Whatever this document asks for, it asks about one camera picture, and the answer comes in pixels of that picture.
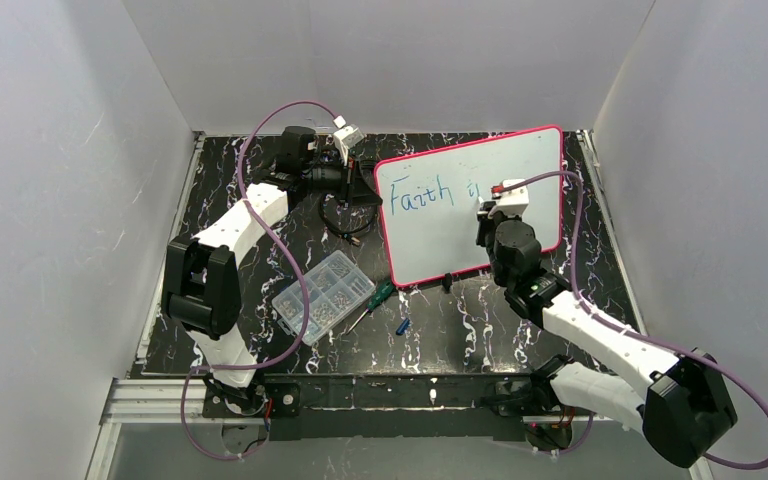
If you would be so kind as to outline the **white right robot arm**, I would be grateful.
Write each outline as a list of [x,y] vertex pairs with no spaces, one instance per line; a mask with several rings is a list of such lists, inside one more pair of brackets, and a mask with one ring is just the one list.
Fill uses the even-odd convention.
[[600,373],[557,355],[531,375],[530,400],[604,415],[639,433],[663,459],[690,467],[738,421],[711,355],[676,354],[634,338],[620,322],[600,323],[567,280],[545,268],[533,228],[515,209],[485,201],[476,243],[486,249],[510,309],[587,351]]

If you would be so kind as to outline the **blue marker cap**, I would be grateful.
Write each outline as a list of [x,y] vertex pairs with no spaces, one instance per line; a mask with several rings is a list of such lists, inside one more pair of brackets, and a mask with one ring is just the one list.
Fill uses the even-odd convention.
[[397,336],[402,336],[406,330],[410,327],[410,319],[405,318],[395,331]]

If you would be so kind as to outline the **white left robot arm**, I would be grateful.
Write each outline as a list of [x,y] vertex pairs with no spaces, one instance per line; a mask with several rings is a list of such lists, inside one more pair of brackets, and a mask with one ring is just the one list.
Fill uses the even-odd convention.
[[276,155],[252,169],[241,200],[207,229],[169,242],[161,313],[183,326],[220,385],[247,388],[261,366],[237,326],[239,266],[249,250],[265,235],[277,241],[274,225],[310,194],[351,206],[380,204],[350,152],[363,138],[352,124],[338,126],[329,144],[311,128],[285,128]]

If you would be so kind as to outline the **pink framed whiteboard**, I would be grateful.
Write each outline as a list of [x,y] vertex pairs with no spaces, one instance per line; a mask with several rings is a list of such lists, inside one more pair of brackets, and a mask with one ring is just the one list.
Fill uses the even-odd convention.
[[383,203],[383,237],[391,279],[399,287],[488,263],[476,244],[479,204],[491,187],[524,179],[524,221],[545,251],[562,233],[563,132],[554,125],[437,148],[380,162],[374,179]]

